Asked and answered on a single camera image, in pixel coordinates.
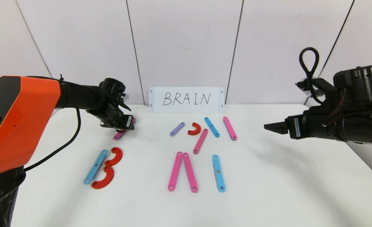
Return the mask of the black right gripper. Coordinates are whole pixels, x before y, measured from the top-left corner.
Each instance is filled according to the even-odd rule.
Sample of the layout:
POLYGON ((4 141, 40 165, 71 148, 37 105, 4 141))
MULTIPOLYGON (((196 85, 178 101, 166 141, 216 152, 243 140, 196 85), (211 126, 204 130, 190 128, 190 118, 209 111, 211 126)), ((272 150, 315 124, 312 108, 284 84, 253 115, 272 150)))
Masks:
POLYGON ((290 137, 297 140, 313 137, 344 141, 336 125, 323 126, 327 117, 325 113, 307 110, 302 114, 287 117, 285 122, 266 124, 264 128, 281 135, 287 135, 289 131, 290 137))

